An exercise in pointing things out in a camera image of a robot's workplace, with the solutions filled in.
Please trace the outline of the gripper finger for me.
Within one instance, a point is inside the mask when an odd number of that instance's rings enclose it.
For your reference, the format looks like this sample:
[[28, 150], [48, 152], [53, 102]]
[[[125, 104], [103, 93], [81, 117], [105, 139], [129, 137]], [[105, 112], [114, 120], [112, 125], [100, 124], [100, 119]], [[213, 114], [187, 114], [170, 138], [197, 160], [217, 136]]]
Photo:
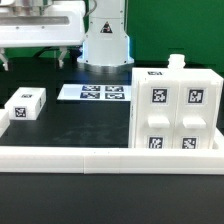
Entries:
[[3, 67], [4, 67], [5, 71], [8, 71], [9, 70], [9, 63], [8, 63], [9, 61], [8, 61], [8, 58], [5, 55], [5, 49], [4, 48], [0, 48], [0, 60], [3, 63]]
[[63, 46], [59, 48], [59, 51], [60, 51], [60, 55], [58, 57], [58, 66], [62, 68], [64, 66], [64, 58], [68, 52], [68, 49], [66, 46]]

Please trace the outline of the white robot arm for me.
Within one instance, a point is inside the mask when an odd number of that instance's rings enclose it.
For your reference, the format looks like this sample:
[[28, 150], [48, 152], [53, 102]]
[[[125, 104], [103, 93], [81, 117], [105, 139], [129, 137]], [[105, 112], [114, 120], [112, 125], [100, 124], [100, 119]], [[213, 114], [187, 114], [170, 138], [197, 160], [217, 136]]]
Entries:
[[134, 63], [125, 32], [128, 0], [0, 0], [0, 62], [7, 48], [57, 47], [58, 65], [71, 46], [78, 64], [114, 72]]

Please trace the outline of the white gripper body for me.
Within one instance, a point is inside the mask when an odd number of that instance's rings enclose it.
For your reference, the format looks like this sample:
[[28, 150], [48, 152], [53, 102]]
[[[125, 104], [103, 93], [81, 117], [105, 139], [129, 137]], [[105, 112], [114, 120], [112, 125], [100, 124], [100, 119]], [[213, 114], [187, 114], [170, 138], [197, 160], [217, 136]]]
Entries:
[[83, 0], [0, 0], [0, 48], [80, 45]]

